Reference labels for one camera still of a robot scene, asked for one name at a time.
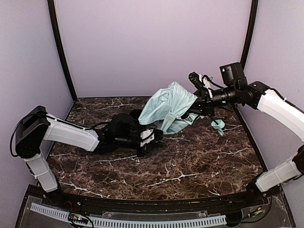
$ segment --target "black cable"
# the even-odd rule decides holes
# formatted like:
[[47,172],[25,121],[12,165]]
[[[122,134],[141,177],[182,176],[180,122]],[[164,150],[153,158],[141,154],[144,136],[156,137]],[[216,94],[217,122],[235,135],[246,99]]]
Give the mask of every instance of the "black cable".
[[285,97],[283,97],[283,96],[279,93],[279,91],[277,91],[277,90],[274,89],[274,88],[270,88],[270,89],[273,90],[273,91],[275,91],[275,93],[276,93],[282,100],[284,100],[287,104],[289,104],[290,106],[296,108],[296,109],[299,110],[301,113],[304,113],[304,111],[303,111],[302,109],[300,109],[299,107],[295,106],[295,105],[294,105],[293,103],[291,103],[290,101],[287,101],[287,100],[285,99]]
[[302,173],[302,174],[300,174],[299,176],[297,176],[297,177],[293,178],[293,180],[295,181],[295,180],[297,180],[297,179],[300,179],[301,177],[303,177],[303,173]]
[[267,209],[267,211],[264,213],[264,215],[262,216],[262,217],[260,217],[259,219],[257,219],[257,220],[255,220],[255,221],[243,221],[243,220],[245,220],[245,219],[248,219],[248,218],[250,218],[250,217],[244,217],[244,218],[242,218],[241,220],[236,220],[236,221],[229,221],[229,220],[226,220],[228,223],[255,223],[255,222],[258,222],[258,221],[261,221],[263,218],[265,218],[267,215],[268,215],[268,213],[270,212],[270,210],[271,210],[271,206],[272,206],[272,197],[273,197],[273,192],[272,192],[272,190],[271,190],[271,196],[270,196],[271,198],[270,198],[270,202],[269,202],[269,207],[268,207],[268,209]]
[[92,127],[89,127],[89,128],[86,128],[86,131],[87,130],[93,130],[95,129],[96,127],[100,126],[100,125],[103,125],[103,124],[109,124],[110,122],[100,122],[100,123],[97,123],[95,125],[93,125]]
[[53,203],[52,200],[51,200],[48,196],[46,196],[46,198],[47,198],[48,201],[49,201],[51,204],[53,204],[56,208],[59,208],[59,209],[62,209],[62,210],[67,210],[69,213],[74,213],[74,214],[81,215],[81,216],[85,217],[87,220],[90,221],[90,223],[91,223],[91,225],[92,225],[92,228],[94,228],[94,223],[93,223],[93,221],[92,221],[87,215],[83,215],[83,214],[81,214],[80,212],[76,212],[76,211],[73,211],[73,210],[69,210],[69,209],[66,209],[66,208],[62,208],[62,207],[56,205],[55,203]]
[[9,141],[9,143],[10,143],[10,144],[9,144],[10,154],[11,154],[14,158],[16,158],[16,157],[19,156],[19,155],[13,153],[12,144],[13,144],[13,140],[14,140],[14,135],[15,135],[15,133],[16,133],[16,131],[17,131],[19,125],[20,125],[26,118],[31,117],[31,116],[45,117],[46,115],[45,115],[45,114],[41,114],[41,113],[30,113],[30,114],[27,114],[26,116],[24,116],[24,117],[17,123],[17,125],[16,125],[15,129],[13,130],[13,133],[12,133],[12,135],[11,135],[11,137],[10,137],[10,141]]
[[71,220],[71,223],[73,224],[72,227],[75,227],[75,228],[79,227],[77,224],[75,224],[75,222],[73,220]]
[[223,89],[223,88],[224,88],[224,87],[222,87],[222,86],[220,86],[220,85],[214,83],[207,75],[204,75],[203,78],[202,78],[202,80],[203,80],[204,78],[207,78],[207,80],[208,80],[211,84],[213,84],[214,86],[216,86],[216,87],[218,87],[218,88],[220,88],[220,89]]
[[89,127],[86,127],[86,126],[79,126],[79,125],[76,125],[76,124],[73,124],[73,123],[70,123],[70,122],[67,122],[67,121],[64,121],[64,120],[60,120],[60,119],[54,118],[54,117],[49,116],[49,115],[47,115],[47,118],[49,118],[51,120],[56,120],[57,122],[67,124],[67,125],[73,126],[75,128],[81,129],[81,130],[83,130],[84,128],[86,128],[85,130],[87,130],[87,128],[89,128]]
[[255,220],[255,221],[248,221],[248,222],[241,221],[241,223],[255,223],[255,222],[261,221],[263,218],[265,218],[269,214],[269,212],[271,210],[271,206],[272,206],[272,193],[271,193],[271,198],[270,198],[270,203],[269,203],[268,210],[267,210],[267,212],[264,213],[264,215],[262,217],[260,217],[259,219]]
[[229,111],[229,112],[233,112],[233,110],[231,110],[231,109],[229,109],[229,108],[226,108],[226,107],[223,107],[223,106],[219,106],[218,108],[225,109],[225,110],[227,110],[227,111]]
[[215,122],[217,125],[219,125],[218,122],[217,122],[213,117],[211,117],[211,115],[207,114],[207,116],[208,116],[213,122]]

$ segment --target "lavender wall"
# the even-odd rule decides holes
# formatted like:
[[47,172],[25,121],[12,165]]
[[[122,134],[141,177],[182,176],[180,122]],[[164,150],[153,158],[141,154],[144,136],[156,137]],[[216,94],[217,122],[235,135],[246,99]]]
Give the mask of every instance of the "lavender wall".
[[[0,227],[11,228],[28,184],[35,183],[25,162],[10,155],[12,130],[37,105],[61,118],[72,105],[46,0],[1,1],[0,53]],[[49,147],[43,146],[45,155]]]
[[[304,2],[260,1],[245,73],[276,88],[304,109]],[[303,143],[266,114],[243,108],[242,114],[269,169],[293,155]],[[297,227],[304,227],[304,179],[284,186]]]
[[251,0],[60,0],[57,14],[79,97],[152,95],[196,71],[221,82],[239,61]]

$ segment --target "light blue cloth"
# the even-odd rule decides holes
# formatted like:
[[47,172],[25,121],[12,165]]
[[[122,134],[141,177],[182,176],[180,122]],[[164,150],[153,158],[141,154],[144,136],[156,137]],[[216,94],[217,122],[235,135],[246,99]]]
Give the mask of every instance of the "light blue cloth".
[[198,114],[181,116],[191,107],[197,97],[184,89],[177,82],[172,82],[167,89],[158,90],[147,102],[140,117],[141,125],[158,121],[157,128],[164,134],[174,134],[188,125],[192,125]]

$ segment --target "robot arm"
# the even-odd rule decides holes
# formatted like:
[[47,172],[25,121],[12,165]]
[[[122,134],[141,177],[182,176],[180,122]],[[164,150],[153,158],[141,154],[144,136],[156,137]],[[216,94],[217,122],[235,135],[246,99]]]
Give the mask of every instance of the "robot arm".
[[43,140],[61,142],[96,153],[112,152],[118,147],[137,150],[137,156],[162,139],[162,131],[144,129],[129,114],[115,115],[101,130],[81,127],[48,114],[38,106],[16,127],[16,153],[27,164],[46,193],[60,186],[40,151]]
[[[221,66],[220,69],[227,87],[214,91],[206,91],[204,83],[199,81],[199,75],[195,72],[189,75],[190,81],[198,89],[195,94],[199,96],[188,110],[189,113],[214,116],[214,107],[229,103],[247,104],[272,116],[304,142],[304,113],[302,110],[286,101],[275,89],[271,89],[261,82],[248,85],[240,63]],[[280,183],[285,183],[303,174],[304,146],[287,161],[256,177],[247,186],[247,190],[254,191],[256,194],[265,192]]]

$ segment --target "marble table surface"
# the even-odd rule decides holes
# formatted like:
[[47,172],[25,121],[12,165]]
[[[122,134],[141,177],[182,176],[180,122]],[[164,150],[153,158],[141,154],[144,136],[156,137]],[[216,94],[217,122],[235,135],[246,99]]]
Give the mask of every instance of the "marble table surface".
[[[117,113],[143,108],[147,97],[83,98],[67,120],[81,126],[109,121]],[[164,147],[137,158],[118,149],[100,155],[55,143],[48,158],[63,191],[121,200],[183,200],[245,191],[262,172],[261,164],[236,114],[216,109],[226,123],[220,136],[207,117],[177,134]]]

